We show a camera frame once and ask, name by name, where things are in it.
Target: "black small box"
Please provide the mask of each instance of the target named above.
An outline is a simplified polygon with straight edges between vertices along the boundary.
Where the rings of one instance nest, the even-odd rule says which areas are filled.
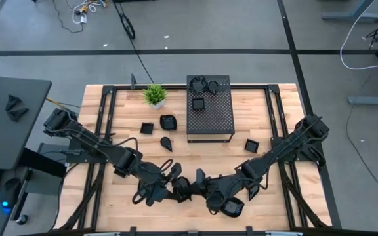
[[[153,123],[145,123],[142,122],[141,130],[139,131],[141,134],[152,134],[152,130],[154,129]]]
[[[193,109],[205,109],[205,101],[203,98],[193,98],[192,99],[192,108]]]
[[[250,139],[247,139],[246,145],[244,146],[244,150],[250,151],[253,153],[257,153],[257,149],[259,148],[259,143]]]

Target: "black perforated box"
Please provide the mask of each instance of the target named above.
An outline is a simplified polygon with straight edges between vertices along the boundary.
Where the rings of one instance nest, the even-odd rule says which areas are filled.
[[[217,94],[192,92],[189,82],[199,75],[187,76],[187,123],[188,142],[229,142],[233,137],[234,116],[228,75],[204,75],[209,83],[219,84]],[[205,109],[193,109],[193,99],[203,98]]]

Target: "floor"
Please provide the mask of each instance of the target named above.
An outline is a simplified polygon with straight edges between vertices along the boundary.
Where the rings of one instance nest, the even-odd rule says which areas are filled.
[[[64,0],[54,0],[60,18],[73,31],[71,10]],[[81,3],[69,0],[70,5]],[[346,11],[357,1],[284,0],[297,50],[339,50],[351,23],[323,21],[323,11]],[[157,83],[183,83],[188,74],[229,75],[233,83],[298,83],[277,1],[273,0],[158,0],[124,3],[126,15],[136,29],[138,50],[172,49],[278,49],[279,54],[145,54],[142,61]],[[369,9],[378,13],[378,1]],[[82,33],[70,34],[60,27],[51,0],[6,0],[0,12],[0,76],[52,81],[49,96],[80,104],[86,84],[129,83],[134,73],[148,83],[135,55],[95,55],[94,50],[131,50],[113,6],[88,15]],[[346,49],[366,50],[365,37],[377,24],[358,24]],[[93,50],[77,56],[64,50]],[[36,56],[31,51],[39,51]],[[60,52],[48,55],[46,51]],[[21,52],[24,56],[9,56]],[[300,54],[313,111],[330,127],[324,153],[335,202],[344,229],[378,231],[378,185],[370,176],[347,138],[346,122],[351,111],[347,97],[378,96],[378,69],[352,71],[339,56]],[[347,55],[350,66],[378,64],[372,55]],[[54,106],[46,103],[31,134],[28,148],[41,142],[67,144],[42,133]],[[378,178],[378,106],[355,106],[349,123],[350,137]],[[45,210],[36,210],[36,206]],[[4,235],[43,232],[56,213],[55,196],[30,195],[24,226],[9,224]]]

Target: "wooden table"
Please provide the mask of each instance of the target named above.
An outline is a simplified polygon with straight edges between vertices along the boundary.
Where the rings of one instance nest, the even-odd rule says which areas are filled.
[[[291,132],[295,123],[304,117],[299,93],[295,84],[280,84],[281,97],[287,126]],[[102,85],[87,85],[84,93],[79,122],[94,132],[98,106],[100,104]],[[272,136],[268,110],[262,90],[232,90],[234,122],[236,133],[230,143],[225,144],[188,144],[186,141],[186,91],[170,90],[167,101],[159,110],[154,110],[143,103],[141,90],[121,90],[117,94],[114,110],[112,136],[114,143],[128,137],[136,137],[144,161],[160,166],[168,158],[182,165],[182,174],[193,182],[196,179],[196,169],[202,168],[206,176],[217,177],[219,174],[234,173],[234,167],[246,159],[261,156],[270,149]],[[272,97],[274,111],[277,111],[275,98]],[[161,129],[159,116],[173,114],[177,118],[177,131],[168,132]],[[105,130],[107,115],[104,116],[102,130]],[[154,123],[152,135],[140,134],[141,122]],[[282,130],[278,123],[279,134]],[[160,146],[163,136],[170,137],[173,152]],[[244,150],[246,139],[260,142],[258,153]],[[326,200],[314,163],[296,163],[301,191],[304,199],[327,224],[331,224]],[[80,164],[72,170],[65,179],[60,198],[60,214],[56,227],[61,226],[75,210],[83,196],[87,164]],[[137,226],[138,231],[245,231],[246,226],[253,230],[287,230],[287,214],[285,210],[282,185],[277,165],[272,165],[269,175],[269,188],[261,190],[252,200],[247,200],[247,192],[243,190],[236,197],[245,204],[243,213],[238,218],[230,218],[223,214],[210,215],[205,199],[193,196],[192,201],[177,203],[164,200],[154,203],[152,207],[143,201],[134,205],[131,198],[137,190],[138,180],[129,176],[121,178],[113,174],[111,164],[106,167],[102,199],[98,215],[97,231],[129,231],[131,226]],[[300,226],[297,204],[294,198],[293,208],[295,221]],[[87,213],[86,226],[89,226],[91,209]]]

